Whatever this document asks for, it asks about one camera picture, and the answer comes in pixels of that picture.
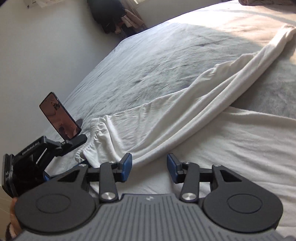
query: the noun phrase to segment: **black bracket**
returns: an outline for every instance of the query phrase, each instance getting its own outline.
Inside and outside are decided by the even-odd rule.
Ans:
[[[277,227],[283,214],[279,198],[230,169],[181,163],[172,153],[167,155],[167,167],[174,183],[184,183],[179,199],[197,203],[217,225],[241,233]],[[205,198],[199,198],[199,182],[210,182],[211,192]]]
[[[25,229],[34,232],[65,232],[81,226],[104,203],[119,200],[115,182],[125,182],[132,168],[132,155],[99,168],[79,164],[71,170],[24,193],[16,204],[16,215]],[[89,182],[99,181],[99,199],[89,195]]]

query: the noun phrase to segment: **metal screw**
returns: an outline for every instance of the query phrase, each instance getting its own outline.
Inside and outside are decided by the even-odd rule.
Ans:
[[[182,195],[182,198],[187,201],[192,201],[192,200],[196,199],[196,195],[191,192],[186,192]]]
[[[112,200],[116,197],[115,193],[113,192],[104,192],[101,195],[101,198],[105,199],[105,200]]]

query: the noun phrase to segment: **human hand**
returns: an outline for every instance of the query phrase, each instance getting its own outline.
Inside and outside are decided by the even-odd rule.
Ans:
[[[15,235],[19,235],[22,232],[22,229],[20,227],[20,224],[17,220],[17,217],[15,216],[15,203],[17,202],[17,198],[13,198],[10,204],[10,222],[11,222],[11,228],[12,231],[15,233]]]

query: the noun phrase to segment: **phone mount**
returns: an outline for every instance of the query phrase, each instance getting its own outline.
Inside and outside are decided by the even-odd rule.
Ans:
[[[100,168],[79,164],[24,193],[15,205],[24,231],[17,241],[296,241],[275,231],[283,213],[277,196],[224,166],[200,168],[167,156],[174,194],[124,194],[132,168],[127,153],[120,162]],[[99,198],[88,193],[89,182],[99,182]],[[199,198],[199,182],[210,182],[211,192]]]
[[[19,197],[44,183],[50,179],[44,170],[52,159],[66,155],[86,141],[86,135],[63,142],[54,142],[42,136],[15,156],[5,154],[1,172],[3,190],[11,197]]]

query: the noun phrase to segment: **black round disc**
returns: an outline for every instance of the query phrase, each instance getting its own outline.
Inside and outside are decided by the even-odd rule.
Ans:
[[[283,206],[273,193],[240,182],[224,183],[203,202],[205,214],[217,225],[240,233],[263,232],[275,228]]]
[[[41,233],[64,232],[86,222],[95,210],[93,198],[71,183],[54,182],[23,194],[15,214],[28,230]]]

